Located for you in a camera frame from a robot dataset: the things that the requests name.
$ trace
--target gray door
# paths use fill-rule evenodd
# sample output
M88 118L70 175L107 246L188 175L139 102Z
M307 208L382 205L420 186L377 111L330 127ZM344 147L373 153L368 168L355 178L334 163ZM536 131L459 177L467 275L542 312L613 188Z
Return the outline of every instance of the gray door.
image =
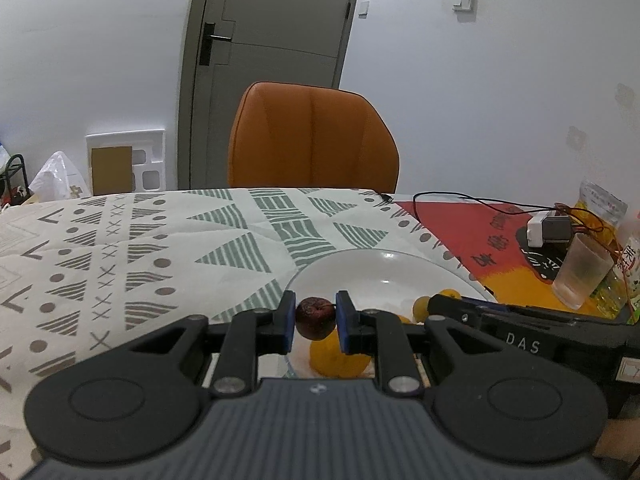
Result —
M191 120L191 187L226 186L231 126L256 81L332 86L350 0L207 0Z

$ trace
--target cardboard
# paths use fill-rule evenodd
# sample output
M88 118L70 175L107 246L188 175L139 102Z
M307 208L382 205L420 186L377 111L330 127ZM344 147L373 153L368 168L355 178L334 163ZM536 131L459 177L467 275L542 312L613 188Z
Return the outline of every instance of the cardboard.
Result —
M133 191L131 152L131 146L91 150L91 179L95 196Z

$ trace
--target yellow fruit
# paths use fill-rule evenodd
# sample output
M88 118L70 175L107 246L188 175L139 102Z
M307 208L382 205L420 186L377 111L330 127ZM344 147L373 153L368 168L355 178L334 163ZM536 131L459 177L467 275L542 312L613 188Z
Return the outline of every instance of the yellow fruit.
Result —
M441 290L438 294L440 294L441 296L449 296L450 298L455 298L456 300L460 300L462 298L462 295L458 291L453 290L452 288L445 288L444 290Z
M312 341L309 348L309 364L325 377L353 379L363 373L370 361L371 357L368 355L343 354L337 330L321 341Z
M424 320L429 316L429 296L421 296L414 301L414 319L416 323L424 323Z

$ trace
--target white wall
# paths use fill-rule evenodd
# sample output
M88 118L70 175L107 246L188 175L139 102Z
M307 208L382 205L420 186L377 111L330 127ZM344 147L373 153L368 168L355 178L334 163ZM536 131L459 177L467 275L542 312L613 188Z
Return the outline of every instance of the white wall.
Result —
M63 150L86 177L86 134L175 123L189 0L0 0L0 141L33 176Z
M394 134L399 192L573 203L586 176L640 204L640 0L370 2L341 87Z

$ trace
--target clear cup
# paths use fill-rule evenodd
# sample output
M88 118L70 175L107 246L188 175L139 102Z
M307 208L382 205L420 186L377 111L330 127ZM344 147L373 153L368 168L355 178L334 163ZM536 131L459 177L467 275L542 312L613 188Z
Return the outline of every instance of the clear cup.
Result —
M577 234L551 289L567 307L578 310L613 267L603 246L585 234Z

